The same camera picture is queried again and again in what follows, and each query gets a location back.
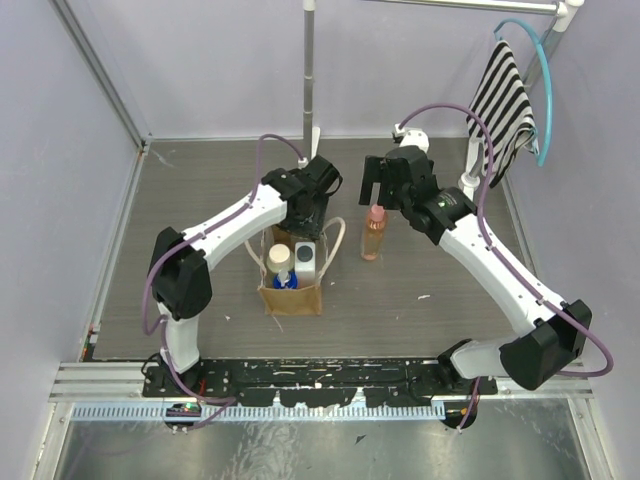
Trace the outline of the pink cap orange bottle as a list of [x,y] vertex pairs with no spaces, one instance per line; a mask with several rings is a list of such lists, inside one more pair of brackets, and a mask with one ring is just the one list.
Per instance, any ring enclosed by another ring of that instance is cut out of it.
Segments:
[[372,205],[366,214],[361,238],[361,257],[364,260],[373,261],[378,257],[387,223],[386,210],[380,205]]

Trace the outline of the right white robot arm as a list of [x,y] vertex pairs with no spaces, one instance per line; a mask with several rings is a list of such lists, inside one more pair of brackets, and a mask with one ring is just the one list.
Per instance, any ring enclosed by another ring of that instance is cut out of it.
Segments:
[[433,165],[416,146],[368,155],[359,202],[369,204],[378,184],[378,204],[399,211],[414,230],[462,264],[511,325],[513,333],[505,339],[462,340],[440,354],[440,385],[459,394],[476,377],[509,377],[534,391],[581,354],[591,310],[581,300],[565,302],[510,251],[500,252],[501,242],[479,223],[474,202],[457,187],[439,187]]

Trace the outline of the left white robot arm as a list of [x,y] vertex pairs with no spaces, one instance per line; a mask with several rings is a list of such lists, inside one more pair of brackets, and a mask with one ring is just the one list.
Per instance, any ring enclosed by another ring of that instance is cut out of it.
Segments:
[[317,156],[302,168],[278,168],[250,192],[216,216],[178,232],[171,227],[156,237],[143,304],[152,297],[165,324],[161,357],[170,365],[165,385],[178,396],[200,384],[198,326],[213,297],[211,272],[220,261],[261,231],[278,226],[317,240],[329,198],[343,178],[327,159]]

